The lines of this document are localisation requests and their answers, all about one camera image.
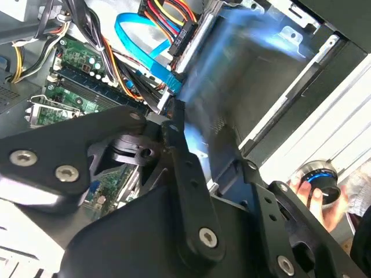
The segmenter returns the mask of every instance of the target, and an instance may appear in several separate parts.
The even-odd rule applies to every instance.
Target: wire bundle
[[[100,53],[104,68],[111,82],[118,82],[124,92],[137,100],[143,98],[136,92],[131,91],[126,86],[128,76],[123,76],[118,67],[118,58],[106,40],[100,29],[100,21],[95,12],[88,8],[85,1],[81,0],[63,0],[70,10],[72,21],[78,27],[85,39]]]
[[[184,22],[179,21],[169,14],[158,0],[146,0],[147,10],[144,12],[147,16],[172,43],[179,33]],[[195,15],[190,7],[183,0],[166,0],[165,3],[176,9],[185,21],[197,22]]]
[[[44,65],[44,63],[46,62],[46,60],[48,59],[50,53],[52,52],[52,49],[53,47],[57,44],[57,42],[65,36],[68,28],[70,26],[70,23],[64,23],[60,30],[58,31],[58,33],[56,33],[56,35],[52,36],[51,38],[49,38],[44,46],[43,46],[43,49],[41,51],[41,55],[39,57],[39,59],[36,61],[36,63],[31,66],[30,68],[28,68],[27,70],[23,71],[22,69],[22,66],[23,66],[23,62],[24,62],[24,57],[25,57],[25,50],[24,50],[24,47],[23,46],[17,46],[17,42],[13,42],[13,47],[16,51],[16,55],[17,55],[17,67],[16,67],[16,72],[14,73],[14,75],[9,79],[9,82],[12,82],[12,83],[18,83],[20,82],[21,80],[23,80],[24,78],[32,75],[32,74],[35,74],[36,72],[38,72],[42,65]]]

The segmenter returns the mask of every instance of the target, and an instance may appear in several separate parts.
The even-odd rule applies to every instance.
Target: orange wire
[[[169,1],[165,1],[165,2],[169,6],[173,7],[174,9],[176,9],[181,14],[181,16],[185,19],[185,21],[187,21],[187,16],[186,16],[185,13],[183,13],[183,11],[181,9],[179,9],[176,5],[174,5],[173,3],[169,2]]]
[[[130,90],[125,86],[125,84],[123,83],[122,79],[121,79],[121,76],[118,72],[118,69],[117,69],[117,65],[116,65],[116,62],[115,62],[115,57],[114,57],[114,54],[113,54],[113,51],[111,49],[111,46],[108,44],[107,40],[105,38],[104,39],[104,42],[105,42],[105,45],[106,45],[106,48],[108,50],[108,54],[111,56],[111,59],[112,59],[112,63],[114,65],[114,71],[115,71],[115,74],[116,74],[116,77],[118,79],[118,82],[120,83],[121,87],[123,88],[123,90],[125,91],[125,93],[132,97],[132,98],[136,98],[138,100],[142,100],[143,98],[142,97],[137,97],[135,95],[132,94],[132,92],[130,92]]]
[[[169,34],[153,19],[153,17],[150,16],[149,13],[144,12],[144,14],[161,30],[161,32],[167,37],[169,42],[173,42],[173,39]]]

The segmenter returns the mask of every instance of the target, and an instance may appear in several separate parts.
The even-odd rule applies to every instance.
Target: hand
[[[307,205],[309,193],[311,191],[311,184],[307,181],[304,181],[302,184],[300,184],[300,181],[300,178],[293,178],[290,182],[290,188],[297,195],[297,197],[305,205]],[[322,224],[322,226],[325,227],[328,232],[331,232],[340,222],[348,207],[348,196],[345,192],[345,186],[341,187],[341,195],[331,207],[323,210],[322,199],[322,191],[319,188],[316,188],[313,191],[309,210]]]

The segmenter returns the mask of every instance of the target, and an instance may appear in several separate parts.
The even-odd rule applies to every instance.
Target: silver screw
[[[175,125],[170,125],[170,128],[175,130],[175,131],[179,131],[179,129]]]
[[[285,256],[278,256],[277,262],[283,272],[285,272],[288,276],[294,276],[294,266],[291,264],[289,259],[287,259]]]
[[[253,162],[249,161],[249,160],[248,160],[248,165],[253,170],[256,170],[257,169],[256,165]]]
[[[79,171],[74,166],[62,165],[57,168],[56,177],[61,182],[74,182],[79,177]]]
[[[132,117],[134,120],[140,120],[140,117],[136,113],[130,113],[130,117]]]
[[[31,151],[20,149],[12,152],[9,157],[10,162],[17,166],[27,167],[34,165],[37,161],[37,156]]]
[[[209,228],[201,228],[198,235],[202,243],[210,248],[215,248],[218,244],[218,238]]]
[[[280,187],[283,191],[285,191],[285,192],[288,191],[288,188],[287,188],[286,185],[280,184],[279,187]]]

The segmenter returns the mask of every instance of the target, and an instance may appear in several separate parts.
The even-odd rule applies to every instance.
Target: black wire
[[[116,63],[118,64],[118,67],[120,71],[122,72],[122,75],[133,82],[134,88],[139,92],[139,94],[143,94],[143,91],[147,92],[148,95],[151,95],[153,98],[155,98],[157,101],[161,99],[161,94],[156,91],[150,84],[143,81],[136,73],[131,71],[123,61],[121,61],[118,58],[115,58]]]
[[[160,9],[157,8],[157,5],[155,4],[154,0],[149,0],[152,3],[152,6],[161,14],[164,18],[171,21],[176,27],[181,29],[181,25],[175,23],[173,20],[171,20],[166,14],[164,14]]]
[[[179,3],[177,3],[174,0],[167,0],[167,1],[169,1],[173,5],[177,6],[185,14],[185,16],[187,16],[187,20],[193,21],[191,15],[188,13],[188,11],[182,5],[180,5]]]
[[[39,26],[37,28],[36,34],[34,35],[35,39],[41,38],[44,34],[46,25],[47,25],[49,17],[50,17],[50,14],[52,13],[53,2],[54,2],[54,0],[48,0],[46,5],[45,5],[44,11],[42,12],[42,15],[41,15],[41,18],[40,18]]]
[[[171,37],[173,38],[173,40],[175,40],[175,36],[174,36],[174,34],[171,32],[170,29],[168,29],[168,27],[167,27],[166,25],[164,25],[164,24],[160,21],[160,19],[155,15],[155,13],[152,12],[152,10],[149,9],[149,8],[147,9],[147,12],[150,14],[150,16],[151,16],[154,20],[156,20],[157,24],[160,25],[160,26],[165,30],[165,32],[168,33],[168,35],[171,36]]]
[[[43,58],[45,57],[45,55],[47,54],[46,51],[48,49],[48,47],[50,46],[50,44],[52,42],[54,42],[54,40],[56,40],[58,37],[57,36],[53,36],[51,38],[49,38],[45,43],[44,43],[44,46],[42,48],[42,51],[41,51],[41,54],[38,58],[38,60],[36,61],[36,63],[34,65],[32,65],[30,68],[27,68],[25,71],[23,71],[20,75],[20,77],[24,77],[25,75],[33,72],[33,70],[37,69],[38,67],[40,67],[41,65],[41,62],[43,60]]]

